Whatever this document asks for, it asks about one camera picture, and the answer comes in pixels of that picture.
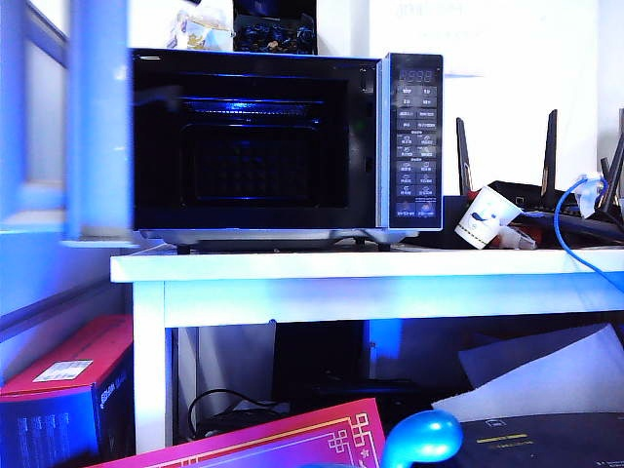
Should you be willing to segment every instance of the microwave control panel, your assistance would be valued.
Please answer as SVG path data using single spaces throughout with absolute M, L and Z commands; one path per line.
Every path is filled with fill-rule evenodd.
M 390 54 L 389 226 L 442 228 L 443 58 Z

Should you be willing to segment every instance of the white table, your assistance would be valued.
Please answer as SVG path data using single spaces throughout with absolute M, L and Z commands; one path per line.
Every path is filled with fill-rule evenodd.
M 624 285 L 624 250 L 576 252 Z M 111 281 L 134 285 L 139 453 L 172 444 L 173 328 L 624 309 L 623 292 L 558 250 L 177 255 L 159 246 L 112 257 Z

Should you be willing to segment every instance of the table top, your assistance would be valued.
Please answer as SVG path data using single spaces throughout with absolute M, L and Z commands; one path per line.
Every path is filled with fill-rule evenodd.
M 605 272 L 624 271 L 624 249 L 574 251 Z M 138 281 L 249 280 L 284 278 L 372 278 L 403 276 L 543 275 L 590 272 L 563 250 L 436 250 L 394 245 L 379 252 L 374 243 L 343 241 L 331 249 L 297 252 L 177 254 L 167 244 L 113 256 L 115 283 Z

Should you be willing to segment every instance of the white paper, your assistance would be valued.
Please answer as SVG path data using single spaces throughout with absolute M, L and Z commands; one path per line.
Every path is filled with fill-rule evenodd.
M 433 404 L 460 422 L 624 411 L 624 349 L 609 324 L 493 343 L 462 361 L 471 381 L 485 383 Z
M 73 380 L 84 369 L 93 363 L 92 360 L 60 361 L 52 364 L 39 374 L 33 382 L 49 382 L 52 380 Z

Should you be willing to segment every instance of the blue cable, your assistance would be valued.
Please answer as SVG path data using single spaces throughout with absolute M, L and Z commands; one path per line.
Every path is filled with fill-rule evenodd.
M 617 283 L 615 283 L 613 280 L 611 280 L 606 275 L 606 273 L 603 272 L 603 270 L 601 270 L 598 266 L 590 263 L 589 261 L 581 258 L 576 253 L 574 253 L 572 251 L 572 249 L 566 244 L 566 241 L 564 241 L 564 238 L 562 237 L 561 230 L 559 228 L 559 213 L 560 213 L 560 211 L 562 209 L 562 204 L 564 203 L 564 200 L 567 198 L 567 196 L 570 193 L 572 193 L 574 191 L 574 189 L 576 187 L 578 187 L 579 185 L 582 185 L 583 183 L 585 183 L 587 181 L 588 181 L 587 177 L 582 177 L 581 179 L 577 180 L 568 190 L 565 191 L 564 195 L 562 195 L 562 197 L 559 199 L 559 202 L 557 203 L 557 207 L 555 208 L 555 219 L 554 219 L 555 235 L 557 236 L 557 240 L 559 241 L 559 244 L 562 246 L 564 251 L 566 251 L 572 258 L 574 258 L 576 261 L 582 263 L 583 265 L 587 266 L 588 268 L 591 268 L 592 270 L 594 270 L 596 273 L 598 273 L 603 278 L 605 278 L 607 281 L 609 281 L 612 285 L 614 285 L 619 291 L 624 293 L 624 290 L 622 289 L 622 287 L 620 285 L 618 285 Z M 606 180 L 604 180 L 604 179 L 603 179 L 603 184 L 604 184 L 604 188 L 603 188 L 603 191 L 601 193 L 604 193 L 605 190 L 606 190 Z

